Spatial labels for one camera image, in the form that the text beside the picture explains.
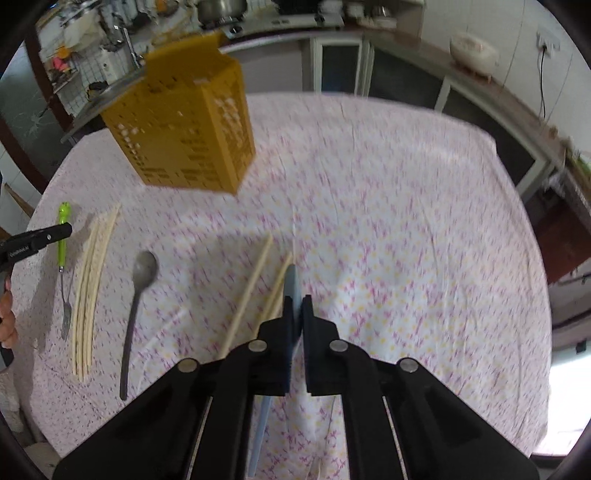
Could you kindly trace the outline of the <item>person left hand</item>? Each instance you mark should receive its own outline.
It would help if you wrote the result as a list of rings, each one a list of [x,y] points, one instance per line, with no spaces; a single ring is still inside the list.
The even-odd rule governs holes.
[[[12,311],[13,296],[6,290],[0,302],[0,341],[4,348],[12,349],[18,341],[18,331],[15,326],[15,315]]]

